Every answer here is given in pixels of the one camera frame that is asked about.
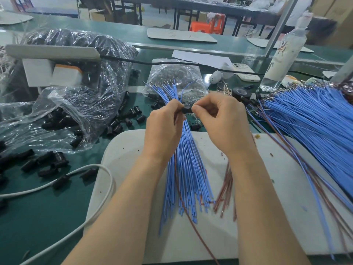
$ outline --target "orange plastic stool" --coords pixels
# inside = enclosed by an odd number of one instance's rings
[[[191,23],[189,31],[221,34],[224,18],[224,15],[216,15],[209,23],[194,21]]]

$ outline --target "plastic bag of black parts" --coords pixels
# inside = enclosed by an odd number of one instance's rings
[[[37,30],[27,36],[25,43],[95,47],[101,55],[127,59],[134,59],[138,54],[133,46],[111,36],[65,29]],[[0,137],[5,140],[7,151],[31,147],[38,151],[72,152],[70,142],[76,137],[73,128],[42,129],[48,113],[58,107],[71,115],[83,131],[83,141],[77,151],[92,147],[117,114],[129,80],[131,63],[102,59],[97,63],[64,64],[78,66],[84,72],[84,85],[75,88],[47,87],[33,104],[31,114],[1,122]],[[19,78],[25,79],[22,62],[16,61],[12,71],[8,85],[14,89]]]
[[[154,93],[151,85],[162,86],[163,84],[176,83],[176,88],[180,96],[183,91],[182,102],[191,102],[204,97],[207,94],[207,87],[203,84],[200,68],[177,64],[185,62],[179,59],[153,59],[152,62],[174,61],[176,64],[154,65],[151,68],[144,94]]]

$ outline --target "factory floor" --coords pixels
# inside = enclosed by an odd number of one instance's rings
[[[66,8],[66,9],[77,9],[76,0],[31,0],[34,7],[46,7],[46,8]],[[5,10],[13,10],[10,0],[0,0],[0,3]],[[142,24],[148,27],[162,27],[166,24],[173,28],[174,21],[174,9],[169,9],[165,13],[164,9],[153,8],[149,4],[142,4],[144,10],[142,12]],[[81,19],[90,20],[89,11],[87,8],[79,8],[79,17]],[[184,20],[185,16],[180,16],[179,30],[188,30],[188,21]],[[232,35],[236,20],[232,18],[227,19],[227,24],[224,29],[223,35]],[[242,25],[238,36],[245,36],[249,31],[250,26]],[[271,27],[265,28],[261,38],[267,37],[271,31]]]

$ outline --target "smartphone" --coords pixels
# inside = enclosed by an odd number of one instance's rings
[[[242,63],[233,63],[234,69],[237,72],[250,72],[254,73],[254,71],[246,64]],[[261,79],[257,75],[251,75],[251,74],[243,74],[243,73],[236,73],[236,75],[239,76],[239,78],[245,82],[259,82]]]

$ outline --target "green workbench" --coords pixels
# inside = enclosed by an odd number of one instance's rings
[[[27,31],[37,28],[38,24],[48,28],[70,28],[74,30],[86,30],[100,32],[105,35],[112,35],[123,41],[134,43],[139,47],[138,60],[151,62],[154,58],[171,58],[173,49],[200,49],[204,53],[214,53],[230,57],[232,62],[240,63],[244,57],[246,48],[253,46],[246,39],[231,36],[214,35],[218,40],[217,44],[175,42],[164,40],[153,40],[147,37],[146,27],[135,25],[124,25],[108,22],[94,22],[77,20],[68,17],[40,16],[33,15],[34,19],[27,24],[17,24],[7,30]],[[308,46],[315,51],[314,54],[300,53],[299,61],[292,66],[292,70],[303,71],[321,76],[323,69],[334,69],[335,65],[347,61],[352,55],[351,50],[335,49],[330,50],[324,47]],[[265,72],[270,59],[256,61],[253,70]],[[130,86],[143,86],[147,81],[150,67],[134,65],[134,69],[141,73],[137,80],[131,80]],[[211,68],[201,68],[201,74],[206,85],[209,85],[208,78],[212,73]],[[293,74],[298,79],[306,80],[308,77]],[[241,81],[237,76],[227,80],[228,87],[246,86],[249,83]],[[128,108],[139,106],[145,115],[151,112],[152,100],[145,98],[141,93],[131,93]],[[145,128],[133,120],[134,128]],[[258,132],[251,125],[252,132]],[[104,150],[110,140],[104,136],[93,147],[84,152],[68,155],[70,168],[67,173],[86,164],[100,163]],[[7,170],[4,175],[10,178],[6,188],[0,190],[0,194],[18,192],[36,188],[47,183],[38,178],[36,173],[24,174],[20,171],[22,164]],[[44,189],[31,195],[9,200],[9,207],[0,215],[0,264],[17,265],[21,263],[24,254],[30,250],[28,257],[31,257],[41,250],[57,242],[65,235],[73,231],[85,221],[89,200],[93,190],[94,182],[87,185],[82,183],[78,177],[73,177],[66,188],[60,191],[53,191],[51,188]],[[36,260],[32,264],[60,264],[66,255],[72,250],[75,244],[82,237],[82,233],[74,236],[49,254]],[[347,260],[343,256],[336,259],[343,263]],[[310,257],[313,264],[333,264],[329,257]],[[188,264],[213,264],[213,261],[191,262]],[[221,264],[237,264],[237,260],[222,260]]]

